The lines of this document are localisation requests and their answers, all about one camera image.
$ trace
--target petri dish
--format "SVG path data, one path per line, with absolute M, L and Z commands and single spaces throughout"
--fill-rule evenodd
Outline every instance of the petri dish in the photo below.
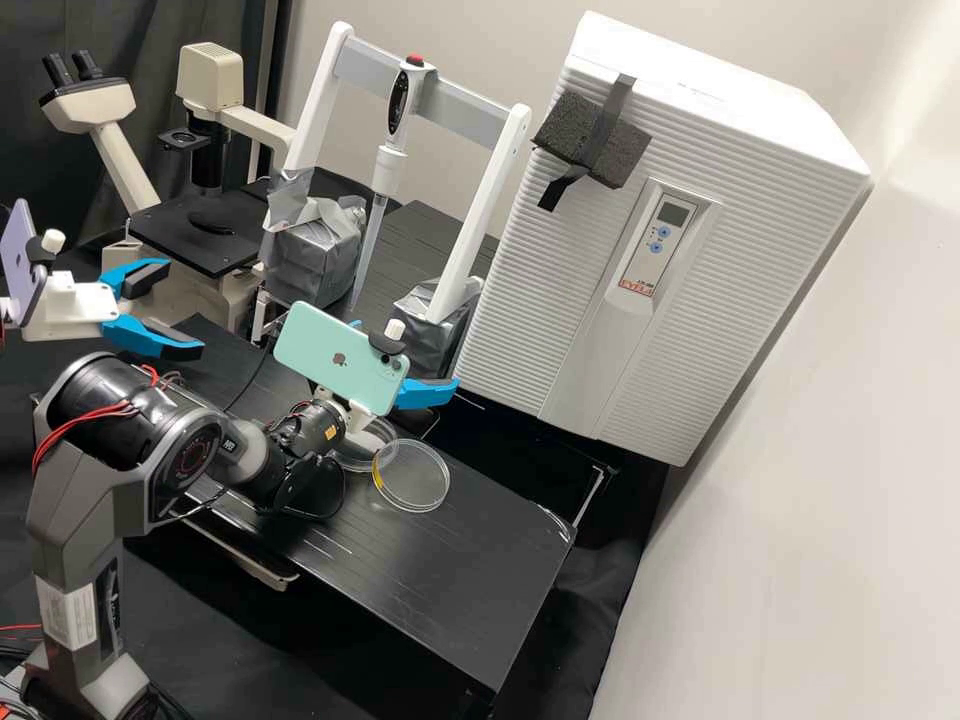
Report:
M 432 447 L 401 438 L 373 458 L 373 484 L 391 505 L 414 513 L 440 507 L 450 490 L 450 470 Z
M 388 421 L 377 418 L 359 432 L 348 433 L 335 450 L 329 455 L 340 463 L 344 470 L 356 473 L 368 473 L 373 470 L 373 458 L 387 445 L 396 442 L 397 431 Z M 392 451 L 381 457 L 381 465 L 386 466 Z

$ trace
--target incubator display screen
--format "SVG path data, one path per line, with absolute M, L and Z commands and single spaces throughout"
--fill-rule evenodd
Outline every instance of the incubator display screen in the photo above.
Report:
M 663 207 L 660 208 L 660 213 L 657 215 L 657 220 L 681 227 L 686 221 L 687 215 L 689 214 L 690 211 L 686 208 L 682 208 L 679 205 L 671 205 L 670 203 L 665 202 Z

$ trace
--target blue clamp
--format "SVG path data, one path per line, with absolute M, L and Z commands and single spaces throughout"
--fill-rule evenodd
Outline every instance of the blue clamp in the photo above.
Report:
M 393 406 L 397 410 L 420 410 L 446 405 L 460 387 L 460 378 L 447 380 L 417 380 L 406 378 L 397 393 Z
M 133 315 L 122 314 L 101 326 L 103 336 L 115 345 L 146 357 L 164 360 L 196 360 L 203 353 L 203 343 L 173 329 L 161 334 L 148 328 Z
M 170 261 L 145 258 L 107 270 L 100 282 L 108 285 L 117 301 L 133 300 L 150 292 L 170 272 Z M 203 343 L 155 320 L 141 321 L 133 315 L 121 314 L 116 320 L 102 323 L 103 336 L 114 345 L 146 357 L 164 360 L 196 360 L 203 353 Z
M 169 268 L 170 261 L 164 260 L 163 258 L 144 258 L 143 260 L 127 263 L 126 265 L 120 265 L 119 267 L 115 267 L 112 270 L 107 270 L 105 273 L 100 275 L 100 282 L 110 286 L 110 289 L 113 291 L 114 299 L 119 300 L 121 297 L 129 298 L 129 295 L 124 295 L 123 292 L 124 281 L 137 271 L 142 270 L 150 265 L 157 265 L 161 267 L 166 266 Z M 148 288 L 157 280 L 160 280 L 164 277 L 166 277 L 166 273 L 164 273 L 162 276 L 158 276 L 155 280 L 145 283 L 145 285 Z

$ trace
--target incubator control panel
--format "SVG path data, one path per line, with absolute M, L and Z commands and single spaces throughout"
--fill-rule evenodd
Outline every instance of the incubator control panel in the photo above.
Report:
M 697 206 L 691 202 L 668 193 L 661 195 L 617 284 L 651 297 L 696 211 Z

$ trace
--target black curtain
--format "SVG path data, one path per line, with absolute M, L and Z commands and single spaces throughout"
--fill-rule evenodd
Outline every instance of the black curtain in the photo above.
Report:
M 40 59 L 89 50 L 107 75 L 127 78 L 137 108 L 120 122 L 161 199 L 185 186 L 186 162 L 159 146 L 159 132 L 186 123 L 173 94 L 180 46 L 209 40 L 244 59 L 252 105 L 265 0 L 3 0 L 0 2 L 0 203 L 30 203 L 38 227 L 71 242 L 122 225 L 126 211 L 86 135 L 67 135 L 44 117 L 50 89 Z M 230 143 L 226 185 L 245 181 L 249 141 Z

